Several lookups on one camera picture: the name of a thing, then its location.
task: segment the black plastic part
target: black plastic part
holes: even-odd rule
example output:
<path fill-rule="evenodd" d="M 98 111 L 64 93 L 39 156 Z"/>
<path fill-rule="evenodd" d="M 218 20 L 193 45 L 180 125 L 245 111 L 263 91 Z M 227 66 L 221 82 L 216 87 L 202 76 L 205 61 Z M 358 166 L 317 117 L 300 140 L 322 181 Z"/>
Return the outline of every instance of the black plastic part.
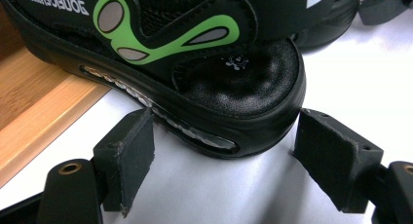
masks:
<path fill-rule="evenodd" d="M 390 21 L 412 8 L 413 0 L 363 0 L 358 12 L 365 25 L 377 25 Z"/>
<path fill-rule="evenodd" d="M 372 222 L 377 224 L 396 223 L 394 208 L 390 202 L 389 187 L 387 183 L 388 169 L 380 166 L 376 175 L 365 180 L 362 193 L 376 206 Z"/>
<path fill-rule="evenodd" d="M 0 211 L 2 224 L 35 224 L 42 194 L 34 195 Z"/>
<path fill-rule="evenodd" d="M 391 163 L 388 173 L 389 195 L 397 223 L 413 223 L 413 164 Z"/>
<path fill-rule="evenodd" d="M 334 118 L 302 109 L 294 157 L 338 210 L 365 212 L 368 200 L 361 191 L 380 167 L 382 149 Z"/>
<path fill-rule="evenodd" d="M 90 161 L 71 160 L 49 171 L 37 223 L 102 223 Z"/>
<path fill-rule="evenodd" d="M 149 108 L 131 112 L 100 140 L 94 148 L 94 166 L 106 178 L 106 211 L 128 214 L 154 160 L 154 151 Z"/>

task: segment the small hole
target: small hole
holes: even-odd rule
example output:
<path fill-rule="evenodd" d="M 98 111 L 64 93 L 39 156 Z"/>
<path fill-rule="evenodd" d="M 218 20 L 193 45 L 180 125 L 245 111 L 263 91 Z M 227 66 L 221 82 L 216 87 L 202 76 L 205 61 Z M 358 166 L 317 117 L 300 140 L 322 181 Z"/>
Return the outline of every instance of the small hole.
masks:
<path fill-rule="evenodd" d="M 64 165 L 63 167 L 61 167 L 58 170 L 58 173 L 63 174 L 63 175 L 75 173 L 75 172 L 79 171 L 79 169 L 81 167 L 82 167 L 82 165 L 80 165 L 80 164 L 67 164 L 67 165 Z"/>
<path fill-rule="evenodd" d="M 405 169 L 408 173 L 413 174 L 413 167 L 412 166 L 406 166 Z"/>

